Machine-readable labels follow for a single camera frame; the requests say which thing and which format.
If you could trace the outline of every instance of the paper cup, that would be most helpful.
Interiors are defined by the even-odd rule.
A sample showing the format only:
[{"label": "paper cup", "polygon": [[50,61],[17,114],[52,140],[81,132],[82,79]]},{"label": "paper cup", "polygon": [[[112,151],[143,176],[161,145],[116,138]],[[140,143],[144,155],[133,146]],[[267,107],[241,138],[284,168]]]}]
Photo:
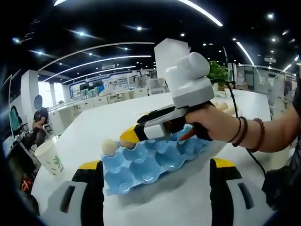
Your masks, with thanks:
[{"label": "paper cup", "polygon": [[58,157],[55,144],[52,140],[46,141],[39,146],[34,155],[53,176],[61,175],[64,167]]}]

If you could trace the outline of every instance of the ceiling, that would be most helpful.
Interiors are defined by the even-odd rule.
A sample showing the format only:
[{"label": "ceiling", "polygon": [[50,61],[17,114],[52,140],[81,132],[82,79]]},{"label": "ceiling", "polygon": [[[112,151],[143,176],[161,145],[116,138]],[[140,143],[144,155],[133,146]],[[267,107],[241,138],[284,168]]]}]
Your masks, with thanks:
[{"label": "ceiling", "polygon": [[[17,10],[12,5],[14,10],[11,18],[16,19],[6,23],[12,32],[6,34],[7,45],[3,53],[7,56],[7,67],[2,79],[5,80],[20,68],[22,75],[24,70],[39,70],[65,55],[121,42],[154,44],[121,44],[82,51],[43,68],[48,75],[40,73],[39,80],[49,78],[51,73],[57,74],[78,65],[112,57],[151,56],[88,64],[48,81],[66,82],[101,71],[102,66],[110,64],[116,67],[136,66],[137,70],[154,68],[154,46],[165,38],[188,42],[192,51],[218,61],[220,65],[231,62],[250,64],[236,41],[245,47],[255,65],[279,69],[293,62],[300,51],[300,31],[296,24],[298,7],[270,0],[264,1],[264,4],[259,0],[249,4],[239,0],[192,1],[216,17],[223,26],[219,27],[178,0],[67,0],[57,6],[54,6],[55,0],[39,0],[30,5],[20,1]],[[269,13],[273,13],[273,19],[268,18]],[[273,58],[276,62],[269,64],[264,58]],[[296,70],[295,65],[288,69],[292,73]]]}]

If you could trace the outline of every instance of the black cable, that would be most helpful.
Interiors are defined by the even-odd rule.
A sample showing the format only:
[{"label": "black cable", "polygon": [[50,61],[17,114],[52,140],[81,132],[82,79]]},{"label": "black cable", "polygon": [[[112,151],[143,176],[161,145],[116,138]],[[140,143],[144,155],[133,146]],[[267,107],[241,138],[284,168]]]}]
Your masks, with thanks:
[{"label": "black cable", "polygon": [[[237,110],[235,98],[234,98],[232,89],[231,89],[231,87],[230,87],[230,83],[233,83],[233,82],[228,82],[228,81],[225,81],[224,79],[220,79],[220,78],[211,79],[210,81],[211,81],[211,82],[213,82],[213,81],[214,81],[214,82],[216,82],[216,81],[222,81],[222,82],[224,82],[224,83],[227,85],[227,87],[228,87],[228,89],[229,89],[229,91],[230,91],[232,100],[233,100],[233,105],[234,105],[234,109],[235,109],[235,115],[236,115],[236,117],[238,118],[238,110]],[[249,153],[249,155],[252,157],[252,159],[256,162],[256,164],[260,167],[260,169],[262,170],[262,172],[263,172],[263,174],[264,174],[264,177],[265,177],[265,176],[267,175],[267,173],[266,173],[264,167],[262,166],[262,164],[255,158],[255,156],[254,156],[250,151],[248,151],[248,149],[246,149],[246,151]]]}]

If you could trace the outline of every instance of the black bracelet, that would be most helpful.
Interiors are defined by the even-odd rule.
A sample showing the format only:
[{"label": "black bracelet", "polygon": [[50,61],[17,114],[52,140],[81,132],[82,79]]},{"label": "black bracelet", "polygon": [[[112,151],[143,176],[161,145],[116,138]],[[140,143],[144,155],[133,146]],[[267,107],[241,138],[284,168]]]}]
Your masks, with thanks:
[{"label": "black bracelet", "polygon": [[228,141],[227,143],[231,143],[239,135],[240,128],[241,128],[241,120],[240,120],[240,118],[238,118],[238,120],[239,120],[239,128],[238,128],[237,134],[232,138],[232,140]]},{"label": "black bracelet", "polygon": [[240,145],[240,143],[245,139],[246,133],[247,133],[247,131],[248,131],[248,122],[247,122],[246,118],[243,117],[243,116],[241,116],[241,117],[239,117],[239,118],[242,119],[242,120],[244,120],[245,127],[244,127],[244,131],[243,131],[243,133],[241,134],[239,140],[238,140],[235,144],[233,144],[233,147],[237,147],[238,145]]}]

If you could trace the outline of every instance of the handle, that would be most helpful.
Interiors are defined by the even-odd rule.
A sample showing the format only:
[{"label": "handle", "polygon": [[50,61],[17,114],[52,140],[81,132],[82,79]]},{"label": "handle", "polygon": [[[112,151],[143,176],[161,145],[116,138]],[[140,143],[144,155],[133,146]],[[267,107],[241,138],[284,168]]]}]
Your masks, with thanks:
[{"label": "handle", "polygon": [[[194,111],[197,111],[199,109],[202,109],[204,108],[206,105],[212,105],[214,106],[211,101],[207,101],[207,102],[204,102],[200,105],[196,105],[196,106],[193,106],[191,107],[187,113],[190,113],[190,112],[194,112]],[[209,134],[208,134],[208,130],[201,124],[201,123],[198,123],[198,122],[194,122],[192,124],[193,128],[194,128],[194,131],[195,131],[195,134],[197,135],[197,138],[199,139],[203,139],[203,140],[208,140],[208,141],[212,141],[212,139],[210,138]]]}]

